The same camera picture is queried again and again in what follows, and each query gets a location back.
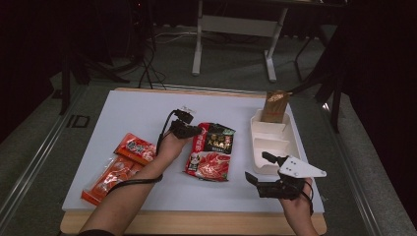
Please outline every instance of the gray carpet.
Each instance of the gray carpet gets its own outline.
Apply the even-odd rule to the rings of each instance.
[[[170,28],[157,29],[157,33],[172,31]],[[162,88],[164,84],[197,89],[265,91],[292,89],[300,84],[292,60],[303,42],[296,38],[283,38],[278,42],[273,56],[278,77],[275,84],[268,81],[264,64],[263,50],[268,48],[267,39],[232,36],[224,43],[223,36],[206,35],[198,77],[191,74],[195,47],[193,36],[159,36],[156,39],[158,44],[153,57],[150,50],[146,57],[151,61],[149,79],[153,87]],[[303,76],[313,69],[322,51],[322,45],[313,40],[300,58]],[[41,166],[38,172],[30,175],[29,185],[22,187],[27,192],[18,200],[10,221],[1,225],[0,234],[56,235],[59,232],[64,213],[61,205],[107,93],[119,87],[137,87],[143,72],[144,67],[139,67],[120,73],[121,77],[131,81],[129,84],[113,83],[91,72],[93,78],[89,86],[73,85],[73,105],[67,114],[59,116],[60,100],[48,98],[0,146],[1,156],[8,156],[0,165],[2,203],[13,193],[15,183],[19,182],[31,160],[38,160]],[[51,80],[60,87],[60,75]],[[150,87],[147,77],[142,86]],[[327,178],[317,179],[321,191],[321,196],[317,197],[322,198],[326,210],[326,235],[416,235],[348,97],[342,99],[340,134],[337,135],[329,127],[328,114],[313,99],[316,89],[305,90],[290,102],[309,161],[328,173]],[[89,124],[85,128],[67,127],[72,116],[89,117]],[[43,147],[45,140],[52,146]],[[352,173],[359,189],[350,181]],[[365,192],[365,198],[358,199],[357,192]],[[364,210],[362,204],[370,209]]]

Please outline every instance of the transparent plastic wrapper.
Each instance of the transparent plastic wrapper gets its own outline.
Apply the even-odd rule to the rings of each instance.
[[[203,131],[193,139],[185,173],[203,180],[228,181],[235,131],[214,123],[201,123],[199,127]]]
[[[113,186],[130,179],[136,172],[153,161],[156,146],[128,133],[114,150],[116,156],[104,170],[83,189],[81,198],[98,205]]]
[[[290,92],[283,90],[267,91],[261,121],[269,123],[282,123],[290,94]]]

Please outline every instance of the black chair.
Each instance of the black chair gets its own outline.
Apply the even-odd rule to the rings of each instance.
[[[309,45],[309,43],[313,39],[315,39],[316,37],[320,40],[320,42],[322,43],[322,45],[324,47],[327,47],[328,43],[330,42],[330,39],[333,36],[336,29],[337,29],[337,25],[320,25],[320,26],[318,26],[318,28],[315,30],[315,34],[310,36],[307,39],[306,43],[304,43],[303,47],[297,53],[297,55],[295,56],[295,59],[294,59],[294,66],[295,66],[295,69],[296,69],[296,72],[297,72],[297,77],[300,80],[300,82],[303,82],[303,81],[308,79],[308,77],[307,77],[306,79],[303,80],[303,78],[301,76],[300,68],[298,66],[298,58],[300,57],[301,53],[306,49],[306,47]]]

